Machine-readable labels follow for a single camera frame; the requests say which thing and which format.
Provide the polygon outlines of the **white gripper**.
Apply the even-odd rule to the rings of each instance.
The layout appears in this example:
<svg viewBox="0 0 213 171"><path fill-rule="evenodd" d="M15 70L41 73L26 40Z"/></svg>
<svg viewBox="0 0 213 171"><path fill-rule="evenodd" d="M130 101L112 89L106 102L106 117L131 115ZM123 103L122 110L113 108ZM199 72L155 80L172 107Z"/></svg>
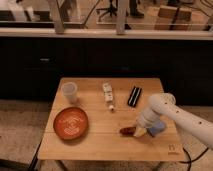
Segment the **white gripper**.
<svg viewBox="0 0 213 171"><path fill-rule="evenodd" d="M145 128L151 128L159 120L159 116L151 109L142 110L137 117L137 127L134 137L141 137L147 133Z"/></svg>

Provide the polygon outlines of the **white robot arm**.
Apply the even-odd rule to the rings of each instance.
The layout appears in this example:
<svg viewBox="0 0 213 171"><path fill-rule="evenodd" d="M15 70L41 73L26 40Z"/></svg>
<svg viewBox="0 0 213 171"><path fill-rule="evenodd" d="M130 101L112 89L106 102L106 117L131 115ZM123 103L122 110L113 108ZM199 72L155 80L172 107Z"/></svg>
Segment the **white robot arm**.
<svg viewBox="0 0 213 171"><path fill-rule="evenodd" d="M157 93L148 98L148 105L136 119L136 130L153 127L161 115L172 119L182 129L213 150L213 123L178 107L171 93Z"/></svg>

